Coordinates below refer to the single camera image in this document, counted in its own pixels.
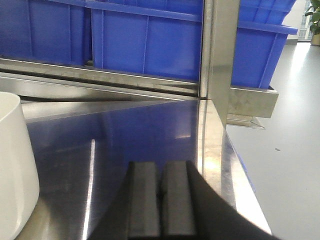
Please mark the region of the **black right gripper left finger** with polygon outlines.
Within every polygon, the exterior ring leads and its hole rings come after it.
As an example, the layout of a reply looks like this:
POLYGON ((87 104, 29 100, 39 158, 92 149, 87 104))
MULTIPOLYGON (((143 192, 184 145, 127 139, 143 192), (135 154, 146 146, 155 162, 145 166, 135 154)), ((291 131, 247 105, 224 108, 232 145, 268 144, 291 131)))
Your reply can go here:
POLYGON ((130 162, 125 178, 90 240, 161 238, 158 171, 154 162, 130 162))

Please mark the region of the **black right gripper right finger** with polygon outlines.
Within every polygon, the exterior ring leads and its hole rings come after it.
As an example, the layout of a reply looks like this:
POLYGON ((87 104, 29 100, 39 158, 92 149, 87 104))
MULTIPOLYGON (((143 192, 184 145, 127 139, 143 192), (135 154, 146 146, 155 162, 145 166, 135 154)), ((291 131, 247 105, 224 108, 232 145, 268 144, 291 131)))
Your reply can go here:
POLYGON ((162 239, 275 240, 213 190, 190 161, 169 161, 162 175, 162 239))

